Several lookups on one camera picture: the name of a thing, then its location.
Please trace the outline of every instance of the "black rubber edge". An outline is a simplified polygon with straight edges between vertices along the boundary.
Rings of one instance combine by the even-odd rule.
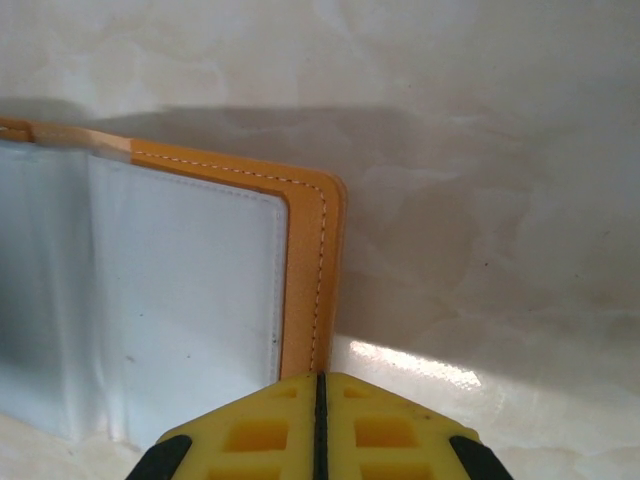
[[[176,435],[151,447],[126,480],[170,480],[191,448],[191,438]]]
[[[319,373],[316,383],[316,418],[313,432],[313,480],[329,480],[327,458],[327,378]]]
[[[470,480],[513,480],[490,448],[461,436],[451,437],[449,443]]]

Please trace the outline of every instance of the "orange leather wallet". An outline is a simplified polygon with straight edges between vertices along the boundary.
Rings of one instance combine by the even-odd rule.
[[[72,437],[107,418],[145,446],[324,370],[345,204],[324,172],[0,118],[0,296],[22,352],[0,409]]]

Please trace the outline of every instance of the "yellow plastic tool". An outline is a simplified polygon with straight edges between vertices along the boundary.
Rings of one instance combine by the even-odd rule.
[[[512,480],[478,434],[344,374],[281,381],[164,434],[127,480]]]

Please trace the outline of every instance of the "card slot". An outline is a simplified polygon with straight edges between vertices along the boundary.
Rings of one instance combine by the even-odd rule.
[[[0,409],[147,447],[277,380],[279,198],[0,144]]]

